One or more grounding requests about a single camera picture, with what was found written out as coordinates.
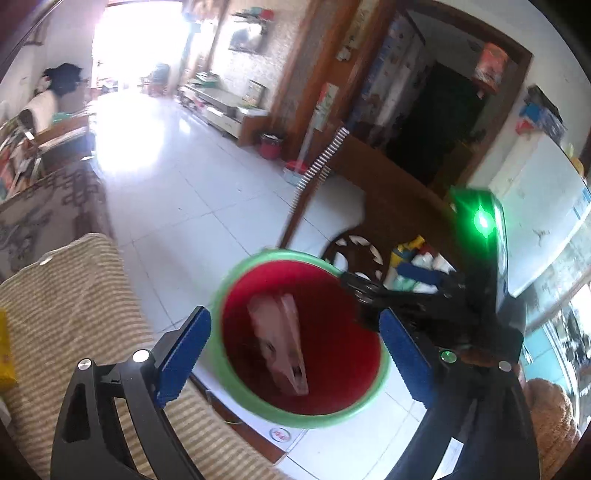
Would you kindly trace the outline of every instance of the chair backrest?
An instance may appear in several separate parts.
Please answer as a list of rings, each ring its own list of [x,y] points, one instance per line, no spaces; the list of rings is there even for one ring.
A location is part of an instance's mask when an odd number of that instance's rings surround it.
[[[324,251],[325,260],[334,263],[336,254],[342,254],[348,271],[383,281],[391,251],[421,235],[455,268],[461,268],[454,211],[429,188],[351,135],[330,166],[364,190],[366,200],[362,223],[333,238]]]

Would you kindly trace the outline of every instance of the green light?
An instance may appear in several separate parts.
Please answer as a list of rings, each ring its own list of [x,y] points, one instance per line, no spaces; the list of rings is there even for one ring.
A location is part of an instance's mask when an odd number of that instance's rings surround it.
[[[495,219],[480,207],[474,216],[474,226],[484,238],[488,238],[495,229]]]
[[[447,364],[454,364],[457,361],[457,355],[449,350],[444,350],[440,354],[441,360],[443,360]]]

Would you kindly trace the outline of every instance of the refrigerator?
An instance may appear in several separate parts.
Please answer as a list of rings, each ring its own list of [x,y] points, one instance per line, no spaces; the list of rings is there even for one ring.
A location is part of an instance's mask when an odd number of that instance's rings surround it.
[[[503,205],[508,288],[516,297],[579,230],[591,211],[591,192],[543,132],[518,138],[489,187]]]

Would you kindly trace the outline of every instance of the bottle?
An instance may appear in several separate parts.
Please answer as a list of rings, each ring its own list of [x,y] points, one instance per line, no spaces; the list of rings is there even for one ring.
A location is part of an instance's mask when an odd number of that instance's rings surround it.
[[[14,373],[8,338],[8,317],[5,310],[0,310],[0,393],[10,390],[16,384],[17,376]]]

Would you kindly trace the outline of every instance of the sticker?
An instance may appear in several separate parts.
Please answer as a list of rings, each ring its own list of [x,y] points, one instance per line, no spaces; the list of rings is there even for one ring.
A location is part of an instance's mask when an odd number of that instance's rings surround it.
[[[289,442],[291,440],[291,434],[286,430],[279,427],[271,429],[269,432],[271,438],[279,443]]]

